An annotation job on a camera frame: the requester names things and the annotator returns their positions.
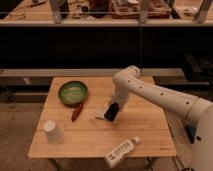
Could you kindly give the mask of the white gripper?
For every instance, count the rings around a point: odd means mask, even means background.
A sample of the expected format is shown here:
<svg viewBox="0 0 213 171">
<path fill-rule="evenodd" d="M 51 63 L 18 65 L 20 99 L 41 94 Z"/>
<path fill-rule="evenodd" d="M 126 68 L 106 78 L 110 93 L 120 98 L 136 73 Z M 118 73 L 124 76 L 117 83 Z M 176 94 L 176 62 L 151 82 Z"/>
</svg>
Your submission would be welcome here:
<svg viewBox="0 0 213 171">
<path fill-rule="evenodd" d="M 111 104 L 117 103 L 119 107 L 115 110 L 115 117 L 116 117 L 118 113 L 121 112 L 121 109 L 124 108 L 128 100 L 129 100 L 129 91 L 116 86 L 111 94 L 111 99 L 106 103 L 105 108 L 109 108 Z"/>
</svg>

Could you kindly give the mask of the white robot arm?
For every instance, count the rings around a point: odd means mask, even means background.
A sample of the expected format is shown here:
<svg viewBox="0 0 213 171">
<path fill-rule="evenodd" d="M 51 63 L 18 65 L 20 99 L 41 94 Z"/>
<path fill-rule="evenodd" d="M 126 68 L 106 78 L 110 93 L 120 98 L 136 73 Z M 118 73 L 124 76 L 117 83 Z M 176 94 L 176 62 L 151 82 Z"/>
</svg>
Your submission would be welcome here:
<svg viewBox="0 0 213 171">
<path fill-rule="evenodd" d="M 140 79 L 140 70 L 129 66 L 117 72 L 112 80 L 115 85 L 110 105 L 104 118 L 113 121 L 133 93 L 149 102 L 183 118 L 196 128 L 193 144 L 191 171 L 213 171 L 213 102 L 198 96 L 182 93 Z"/>
</svg>

